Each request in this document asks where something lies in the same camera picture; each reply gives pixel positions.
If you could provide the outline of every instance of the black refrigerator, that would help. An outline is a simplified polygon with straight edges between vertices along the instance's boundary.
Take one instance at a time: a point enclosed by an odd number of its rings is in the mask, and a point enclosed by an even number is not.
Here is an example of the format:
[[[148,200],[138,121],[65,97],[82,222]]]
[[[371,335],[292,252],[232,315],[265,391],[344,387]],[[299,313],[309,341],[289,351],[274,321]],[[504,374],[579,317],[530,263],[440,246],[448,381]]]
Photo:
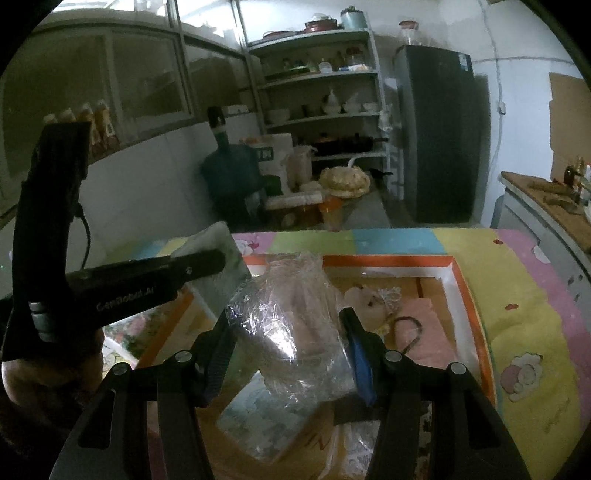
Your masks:
[[[417,222],[467,222],[480,156],[470,57],[406,45],[394,59],[402,119],[404,198]]]

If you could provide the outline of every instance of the plastic container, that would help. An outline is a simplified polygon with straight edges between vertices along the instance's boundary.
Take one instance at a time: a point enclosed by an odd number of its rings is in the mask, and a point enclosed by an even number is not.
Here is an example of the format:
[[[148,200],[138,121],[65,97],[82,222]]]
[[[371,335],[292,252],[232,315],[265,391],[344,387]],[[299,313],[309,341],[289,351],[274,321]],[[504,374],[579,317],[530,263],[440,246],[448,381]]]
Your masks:
[[[403,20],[398,25],[402,29],[402,37],[406,45],[419,45],[417,40],[418,22]]]
[[[287,184],[292,190],[312,179],[312,155],[314,147],[299,145],[287,161]]]
[[[343,229],[343,201],[337,197],[328,197],[319,205],[324,230],[339,232]]]

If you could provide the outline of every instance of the cabinet door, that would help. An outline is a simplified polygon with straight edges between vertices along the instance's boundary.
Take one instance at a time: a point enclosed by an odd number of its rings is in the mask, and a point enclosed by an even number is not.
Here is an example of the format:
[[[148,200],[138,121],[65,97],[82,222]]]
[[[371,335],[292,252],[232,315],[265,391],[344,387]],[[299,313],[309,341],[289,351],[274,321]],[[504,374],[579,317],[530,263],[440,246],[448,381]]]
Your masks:
[[[18,197],[44,116],[67,108],[77,115],[84,103],[101,99],[112,105],[104,38],[101,28],[34,35],[11,60],[0,83],[3,193]]]
[[[167,125],[192,118],[175,42],[168,35],[113,33],[113,62],[130,141],[144,140]]]
[[[547,225],[526,204],[511,192],[506,191],[503,197],[503,210],[499,219],[499,228],[519,230],[532,237],[539,244],[545,234]]]

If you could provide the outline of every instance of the cardboard sheet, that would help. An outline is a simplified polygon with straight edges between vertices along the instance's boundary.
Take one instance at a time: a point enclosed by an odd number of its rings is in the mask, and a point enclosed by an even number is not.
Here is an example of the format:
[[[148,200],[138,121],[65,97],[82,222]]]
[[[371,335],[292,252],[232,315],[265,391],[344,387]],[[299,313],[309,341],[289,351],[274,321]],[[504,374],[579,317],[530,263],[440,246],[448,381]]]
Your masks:
[[[591,91],[584,80],[550,73],[551,178],[562,181],[564,169],[577,157],[591,162]]]

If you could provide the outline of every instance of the metal shelf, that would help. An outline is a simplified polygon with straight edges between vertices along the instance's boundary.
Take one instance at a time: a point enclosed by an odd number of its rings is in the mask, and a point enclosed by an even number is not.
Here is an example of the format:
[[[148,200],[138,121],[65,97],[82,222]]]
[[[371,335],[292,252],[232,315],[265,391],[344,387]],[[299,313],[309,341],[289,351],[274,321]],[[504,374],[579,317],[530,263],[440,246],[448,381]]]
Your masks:
[[[318,45],[326,45],[330,43],[339,43],[346,41],[367,41],[369,38],[369,30],[327,30],[324,32],[302,33],[294,35],[293,37],[279,38],[277,40],[269,40],[264,43],[250,45],[248,51],[253,55],[269,55],[269,53],[276,53],[282,50],[289,50],[294,48],[309,48]]]
[[[375,158],[386,157],[388,154],[383,151],[363,152],[363,153],[340,153],[338,155],[327,155],[325,157],[312,157],[312,161],[326,161],[326,160],[349,160],[353,157],[358,158]]]
[[[289,85],[295,82],[306,82],[308,80],[322,80],[331,79],[335,77],[363,77],[377,75],[378,72],[375,70],[360,70],[358,72],[332,72],[332,73],[309,73],[307,75],[300,75],[285,80],[277,80],[275,82],[269,82],[258,87],[259,90],[265,90],[269,88],[279,87],[281,85]]]
[[[268,124],[267,128],[287,127],[288,125],[305,124],[306,122],[317,122],[320,120],[335,120],[337,118],[354,118],[362,116],[379,116],[379,112],[359,112],[359,113],[338,113],[337,115],[318,115],[307,116],[305,118],[298,118],[296,120],[288,120],[281,124]]]

